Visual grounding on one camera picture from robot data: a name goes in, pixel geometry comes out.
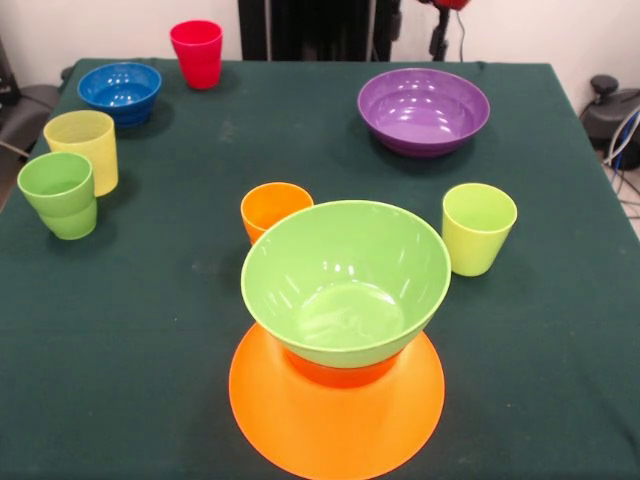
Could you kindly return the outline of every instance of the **bowl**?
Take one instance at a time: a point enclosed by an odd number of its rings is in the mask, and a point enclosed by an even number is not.
[[[473,83],[428,68],[403,68],[369,80],[360,115],[389,149],[408,157],[453,152],[489,119],[489,100]]]
[[[78,83],[78,95],[96,110],[113,117],[116,127],[146,122],[153,110],[162,76],[142,63],[111,63],[90,71]]]
[[[241,289],[256,322],[295,355],[361,368],[402,350],[451,279],[440,236],[385,203],[328,202],[286,217],[253,245]]]

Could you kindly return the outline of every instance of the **lime green cup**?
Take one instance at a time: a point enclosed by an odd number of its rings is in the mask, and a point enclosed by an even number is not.
[[[442,200],[442,238],[451,269],[465,277],[487,272],[518,217],[515,202],[502,190],[464,183]]]
[[[276,223],[241,275],[249,312],[310,362],[359,368],[413,340],[451,280],[438,233],[411,212],[366,200],[328,202]]]
[[[76,240],[95,228],[93,168],[86,157],[56,152],[34,158],[20,171],[18,187],[56,237]]]

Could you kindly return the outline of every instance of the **table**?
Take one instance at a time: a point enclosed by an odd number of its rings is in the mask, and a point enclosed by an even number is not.
[[[438,228],[457,183],[518,204],[493,269],[454,276],[427,327],[444,412],[389,478],[638,478],[640,248],[549,66],[439,63],[486,92],[491,119],[421,162],[358,117],[359,88],[400,65],[229,62],[194,92],[175,61],[145,61],[164,85],[151,121],[118,132],[96,231],[58,241],[19,193],[0,217],[0,478],[290,478],[249,446],[227,393],[252,324],[240,200],[272,180]],[[75,86],[102,62],[78,63],[56,113],[84,108]]]

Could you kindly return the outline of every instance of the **blue cable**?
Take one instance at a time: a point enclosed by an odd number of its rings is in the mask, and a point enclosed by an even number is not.
[[[633,123],[636,121],[636,117],[639,114],[640,114],[640,112],[636,113],[633,117],[631,117],[631,119],[624,126],[624,131],[622,132],[622,137],[620,138],[620,144],[622,144],[627,139],[627,137],[629,136],[629,130],[631,130],[631,125],[633,125]],[[617,174],[618,170],[620,169],[620,161],[622,160],[622,153],[623,152],[620,152],[618,154],[618,156],[616,157],[615,164],[613,165],[613,175],[611,176],[611,185],[613,185],[613,181],[616,178],[616,174]]]

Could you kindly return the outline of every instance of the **blue bowl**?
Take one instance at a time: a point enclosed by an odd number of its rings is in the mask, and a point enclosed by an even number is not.
[[[116,127],[146,122],[162,76],[142,63],[111,63],[91,70],[78,83],[78,95],[89,106],[111,115]]]

